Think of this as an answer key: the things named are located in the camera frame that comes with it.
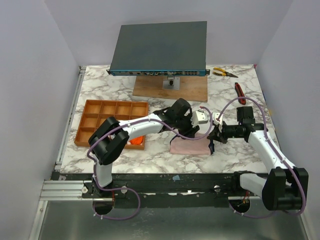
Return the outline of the pink navy-trimmed underwear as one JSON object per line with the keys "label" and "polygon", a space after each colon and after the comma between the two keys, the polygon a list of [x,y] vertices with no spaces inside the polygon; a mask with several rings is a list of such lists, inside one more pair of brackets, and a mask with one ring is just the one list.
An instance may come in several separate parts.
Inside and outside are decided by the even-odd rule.
{"label": "pink navy-trimmed underwear", "polygon": [[205,136],[198,140],[182,139],[175,136],[170,141],[170,153],[175,155],[212,155],[215,151],[212,140]]}

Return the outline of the brown compartment tray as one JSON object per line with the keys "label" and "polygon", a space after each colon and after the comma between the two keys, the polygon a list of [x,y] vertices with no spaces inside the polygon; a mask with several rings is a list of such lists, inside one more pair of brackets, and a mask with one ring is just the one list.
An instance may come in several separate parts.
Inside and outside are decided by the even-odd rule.
{"label": "brown compartment tray", "polygon": [[109,117],[118,121],[136,120],[147,116],[149,104],[144,101],[93,100],[85,102],[74,143],[78,147],[89,147],[88,140]]}

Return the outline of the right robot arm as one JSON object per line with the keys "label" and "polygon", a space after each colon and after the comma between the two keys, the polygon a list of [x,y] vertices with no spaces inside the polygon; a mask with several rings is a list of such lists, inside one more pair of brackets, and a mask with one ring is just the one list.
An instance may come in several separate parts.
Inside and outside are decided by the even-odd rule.
{"label": "right robot arm", "polygon": [[296,167],[272,140],[264,123],[257,123],[251,106],[236,109],[237,124],[228,125],[222,113],[213,115],[214,129],[207,137],[223,144],[228,139],[243,139],[258,154],[268,176],[258,176],[250,171],[235,174],[230,191],[241,196],[249,191],[262,199],[269,211],[302,211],[307,203],[309,174],[305,168]]}

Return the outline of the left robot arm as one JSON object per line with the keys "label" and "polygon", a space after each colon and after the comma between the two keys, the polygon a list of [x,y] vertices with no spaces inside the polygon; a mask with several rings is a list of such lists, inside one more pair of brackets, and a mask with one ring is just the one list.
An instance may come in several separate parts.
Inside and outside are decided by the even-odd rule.
{"label": "left robot arm", "polygon": [[201,120],[207,120],[204,113],[193,111],[182,98],[170,107],[133,120],[107,118],[88,140],[87,156],[94,161],[93,191],[101,198],[110,194],[113,162],[130,140],[165,131],[175,131],[184,139],[193,139]]}

